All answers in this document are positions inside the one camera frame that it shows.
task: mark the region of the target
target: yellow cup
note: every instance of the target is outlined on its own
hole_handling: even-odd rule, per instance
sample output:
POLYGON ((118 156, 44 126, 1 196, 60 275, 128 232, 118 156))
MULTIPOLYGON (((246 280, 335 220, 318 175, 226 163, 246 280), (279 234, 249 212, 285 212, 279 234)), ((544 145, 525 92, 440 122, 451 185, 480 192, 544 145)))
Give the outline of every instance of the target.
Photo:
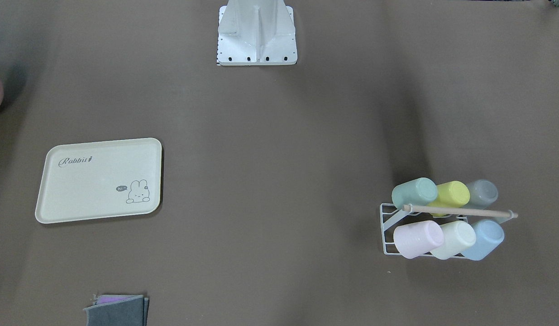
MULTIPOLYGON (((436 186, 438 189, 438 197, 436 200, 428 204, 433 207, 461 208, 470 200, 470 192, 466 185, 460 181, 451 181, 436 186)), ((442 214, 432 214, 432 216, 440 217, 442 214)))

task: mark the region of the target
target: gray cup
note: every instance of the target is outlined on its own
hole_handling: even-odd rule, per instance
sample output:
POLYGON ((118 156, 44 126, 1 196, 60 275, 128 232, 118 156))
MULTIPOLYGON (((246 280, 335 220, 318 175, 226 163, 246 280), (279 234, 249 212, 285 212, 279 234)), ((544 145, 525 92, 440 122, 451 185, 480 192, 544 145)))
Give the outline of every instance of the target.
POLYGON ((488 180, 476 180, 467 183, 466 187, 470 192, 470 200, 462 208, 485 209, 498 198, 497 187, 488 180))

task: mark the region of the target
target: rabbit illustration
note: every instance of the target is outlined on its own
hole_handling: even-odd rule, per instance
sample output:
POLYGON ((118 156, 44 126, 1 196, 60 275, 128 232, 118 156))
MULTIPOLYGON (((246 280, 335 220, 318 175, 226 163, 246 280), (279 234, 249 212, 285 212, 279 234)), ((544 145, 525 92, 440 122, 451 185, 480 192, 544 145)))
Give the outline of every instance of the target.
POLYGON ((147 180, 135 180, 130 184, 129 198, 126 200, 126 204, 149 201, 151 200, 149 196, 147 180))

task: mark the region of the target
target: purple cloth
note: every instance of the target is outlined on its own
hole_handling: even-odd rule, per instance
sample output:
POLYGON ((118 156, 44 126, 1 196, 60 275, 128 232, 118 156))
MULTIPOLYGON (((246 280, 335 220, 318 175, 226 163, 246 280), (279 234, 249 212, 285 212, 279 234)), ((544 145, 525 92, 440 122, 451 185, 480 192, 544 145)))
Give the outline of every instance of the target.
POLYGON ((100 305, 102 303, 114 302, 119 300, 127 299, 128 297, 136 297, 136 295, 114 295, 114 294, 104 294, 98 297, 95 305, 100 305))

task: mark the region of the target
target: folded towel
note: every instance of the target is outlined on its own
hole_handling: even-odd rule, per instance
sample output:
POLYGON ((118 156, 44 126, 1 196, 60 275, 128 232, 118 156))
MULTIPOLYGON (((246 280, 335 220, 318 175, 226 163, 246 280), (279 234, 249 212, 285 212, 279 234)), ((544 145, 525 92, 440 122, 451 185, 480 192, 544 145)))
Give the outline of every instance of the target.
POLYGON ((101 295, 84 311, 86 326, 146 326, 148 298, 143 295, 101 295))

